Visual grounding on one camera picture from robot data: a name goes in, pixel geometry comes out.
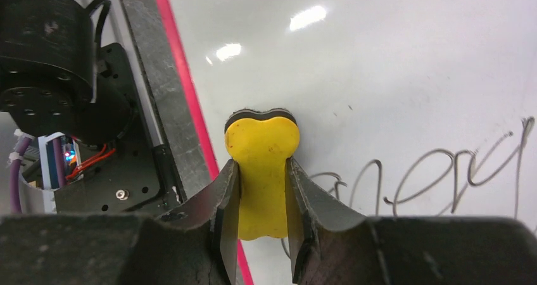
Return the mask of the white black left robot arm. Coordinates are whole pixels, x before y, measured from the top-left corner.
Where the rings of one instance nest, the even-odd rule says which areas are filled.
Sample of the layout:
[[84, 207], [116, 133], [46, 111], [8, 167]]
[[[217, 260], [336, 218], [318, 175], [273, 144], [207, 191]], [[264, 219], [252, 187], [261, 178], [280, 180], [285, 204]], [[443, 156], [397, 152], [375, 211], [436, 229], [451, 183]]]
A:
[[96, 153], [55, 190], [57, 213], [1, 219], [1, 283], [234, 284], [237, 166], [186, 198], [132, 59], [102, 43], [110, 6], [1, 0], [1, 111]]

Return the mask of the pink framed whiteboard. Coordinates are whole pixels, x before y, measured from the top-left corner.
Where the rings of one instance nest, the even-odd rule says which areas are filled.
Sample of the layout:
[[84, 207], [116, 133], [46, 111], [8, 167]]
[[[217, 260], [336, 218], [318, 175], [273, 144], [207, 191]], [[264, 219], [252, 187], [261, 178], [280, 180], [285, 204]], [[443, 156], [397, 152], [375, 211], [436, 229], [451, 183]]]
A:
[[[209, 173], [235, 111], [285, 108], [294, 159], [368, 217], [498, 217], [536, 238], [536, 0], [156, 0]], [[247, 281], [293, 282], [243, 241]]]

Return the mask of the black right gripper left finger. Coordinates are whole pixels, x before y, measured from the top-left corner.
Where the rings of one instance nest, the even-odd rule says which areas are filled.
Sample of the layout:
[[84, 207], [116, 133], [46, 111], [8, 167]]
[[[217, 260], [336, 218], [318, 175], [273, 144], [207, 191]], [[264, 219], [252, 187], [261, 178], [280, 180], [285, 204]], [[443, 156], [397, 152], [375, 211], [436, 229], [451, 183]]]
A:
[[234, 284], [239, 167], [158, 217], [12, 215], [1, 219], [2, 284]]

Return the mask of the yellow bone shaped eraser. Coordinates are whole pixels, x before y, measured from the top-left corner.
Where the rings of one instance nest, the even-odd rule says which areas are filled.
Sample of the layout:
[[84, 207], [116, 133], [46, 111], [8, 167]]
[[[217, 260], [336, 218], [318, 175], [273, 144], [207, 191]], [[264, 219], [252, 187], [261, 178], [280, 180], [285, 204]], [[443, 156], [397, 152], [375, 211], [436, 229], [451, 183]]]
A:
[[224, 140], [239, 167], [238, 238], [285, 238], [286, 162], [300, 143], [296, 119], [284, 108], [238, 110], [225, 123]]

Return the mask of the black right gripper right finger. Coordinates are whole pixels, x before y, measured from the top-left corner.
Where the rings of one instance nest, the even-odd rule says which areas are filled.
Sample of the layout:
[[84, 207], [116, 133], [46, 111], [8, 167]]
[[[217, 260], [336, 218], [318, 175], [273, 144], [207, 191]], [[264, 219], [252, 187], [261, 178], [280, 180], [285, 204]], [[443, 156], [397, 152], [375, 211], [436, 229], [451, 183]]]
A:
[[536, 238], [498, 217], [368, 217], [286, 162], [295, 284], [535, 284]]

